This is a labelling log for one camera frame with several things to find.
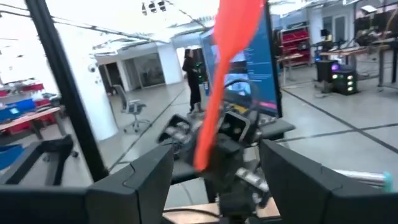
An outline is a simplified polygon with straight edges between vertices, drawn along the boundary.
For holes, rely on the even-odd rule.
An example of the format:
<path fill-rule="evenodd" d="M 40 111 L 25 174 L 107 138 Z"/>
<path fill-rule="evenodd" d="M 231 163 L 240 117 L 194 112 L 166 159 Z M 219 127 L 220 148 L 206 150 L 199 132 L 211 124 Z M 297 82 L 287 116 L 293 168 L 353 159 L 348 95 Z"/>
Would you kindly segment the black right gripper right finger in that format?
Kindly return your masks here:
<path fill-rule="evenodd" d="M 269 140 L 261 167 L 284 223 L 397 224 L 397 194 L 337 173 Z"/>

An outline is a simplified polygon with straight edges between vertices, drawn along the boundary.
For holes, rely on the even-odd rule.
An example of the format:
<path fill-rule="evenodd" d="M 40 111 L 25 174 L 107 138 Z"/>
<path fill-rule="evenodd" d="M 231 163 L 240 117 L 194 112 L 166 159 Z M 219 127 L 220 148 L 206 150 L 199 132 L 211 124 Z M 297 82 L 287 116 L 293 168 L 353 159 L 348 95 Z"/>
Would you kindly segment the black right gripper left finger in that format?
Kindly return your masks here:
<path fill-rule="evenodd" d="M 158 146 L 89 187 L 24 186 L 1 177 L 1 223 L 161 224 L 174 153 Z"/>

